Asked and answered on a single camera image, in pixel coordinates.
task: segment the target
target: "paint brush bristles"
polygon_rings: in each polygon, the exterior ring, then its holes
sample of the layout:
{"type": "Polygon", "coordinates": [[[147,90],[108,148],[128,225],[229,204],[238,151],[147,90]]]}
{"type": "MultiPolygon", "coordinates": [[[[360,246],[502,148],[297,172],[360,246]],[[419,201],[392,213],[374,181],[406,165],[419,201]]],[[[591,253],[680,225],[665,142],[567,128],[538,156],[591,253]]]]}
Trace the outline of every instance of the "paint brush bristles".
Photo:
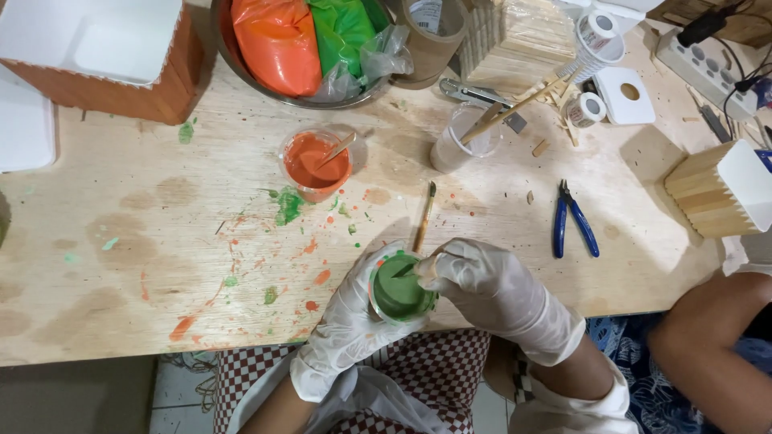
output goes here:
{"type": "Polygon", "coordinates": [[[424,236],[426,235],[426,228],[429,225],[429,216],[432,214],[432,205],[434,204],[434,196],[437,193],[437,184],[434,181],[429,183],[429,199],[426,201],[426,209],[424,209],[424,219],[421,222],[421,226],[418,228],[418,233],[415,234],[415,242],[413,243],[413,252],[421,253],[421,245],[424,243],[424,236]]]}

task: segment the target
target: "hand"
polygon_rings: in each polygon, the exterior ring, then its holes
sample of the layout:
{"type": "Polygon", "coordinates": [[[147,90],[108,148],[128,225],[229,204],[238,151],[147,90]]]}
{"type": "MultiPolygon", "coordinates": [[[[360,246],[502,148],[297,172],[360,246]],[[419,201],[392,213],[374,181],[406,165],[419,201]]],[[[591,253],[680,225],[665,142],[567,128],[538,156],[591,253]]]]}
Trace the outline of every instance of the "hand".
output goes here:
{"type": "Polygon", "coordinates": [[[361,257],[333,294],[308,344],[289,365],[289,375],[302,400],[321,402],[338,374],[424,326],[427,318],[393,326],[368,312],[370,272],[383,256],[404,249],[404,241],[394,241],[361,257]]]}
{"type": "Polygon", "coordinates": [[[508,250],[454,238],[418,263],[415,272],[422,287],[448,297],[475,327],[519,344],[543,366],[565,360],[584,334],[584,318],[508,250]]]}

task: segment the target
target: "packing tape roll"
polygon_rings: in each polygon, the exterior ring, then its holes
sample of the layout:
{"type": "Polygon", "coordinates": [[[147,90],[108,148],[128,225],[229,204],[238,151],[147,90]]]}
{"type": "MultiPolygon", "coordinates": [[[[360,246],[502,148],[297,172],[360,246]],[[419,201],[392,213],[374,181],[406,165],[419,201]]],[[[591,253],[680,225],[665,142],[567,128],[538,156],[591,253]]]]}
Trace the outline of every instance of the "packing tape roll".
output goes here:
{"type": "Polygon", "coordinates": [[[592,92],[582,93],[566,106],[566,115],[577,128],[586,128],[606,117],[606,104],[592,92]]]}
{"type": "Polygon", "coordinates": [[[597,52],[617,35],[618,26],[613,15],[594,10],[579,20],[579,36],[597,52]]]}

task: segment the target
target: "power strip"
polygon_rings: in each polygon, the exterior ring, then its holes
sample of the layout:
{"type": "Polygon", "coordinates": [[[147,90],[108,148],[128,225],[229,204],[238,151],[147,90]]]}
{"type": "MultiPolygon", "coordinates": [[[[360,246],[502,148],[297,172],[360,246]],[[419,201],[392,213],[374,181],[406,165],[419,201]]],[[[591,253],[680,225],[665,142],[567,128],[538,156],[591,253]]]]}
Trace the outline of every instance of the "power strip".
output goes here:
{"type": "MultiPolygon", "coordinates": [[[[719,68],[718,62],[706,57],[699,44],[682,46],[676,38],[680,32],[675,28],[659,39],[657,58],[722,110],[726,96],[740,78],[719,68]]],[[[756,113],[757,101],[758,96],[752,91],[735,92],[726,102],[726,114],[734,120],[746,120],[756,113]]]]}

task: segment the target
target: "wire cutter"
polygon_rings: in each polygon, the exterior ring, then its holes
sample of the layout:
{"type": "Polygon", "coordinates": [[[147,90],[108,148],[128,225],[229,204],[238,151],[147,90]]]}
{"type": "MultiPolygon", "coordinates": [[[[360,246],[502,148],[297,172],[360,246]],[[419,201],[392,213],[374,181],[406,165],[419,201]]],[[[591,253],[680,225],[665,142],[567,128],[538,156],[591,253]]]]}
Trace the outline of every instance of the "wire cutter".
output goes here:
{"type": "Polygon", "coordinates": [[[568,183],[565,179],[560,180],[560,185],[557,187],[557,213],[555,214],[555,227],[553,228],[552,247],[556,258],[563,257],[563,241],[566,237],[566,214],[567,208],[571,208],[571,214],[574,215],[581,234],[584,236],[584,241],[587,242],[587,247],[590,248],[590,253],[594,257],[599,257],[601,251],[598,250],[598,242],[595,240],[595,235],[590,229],[590,223],[587,222],[587,218],[579,209],[579,205],[571,197],[571,192],[568,190],[568,183]]]}

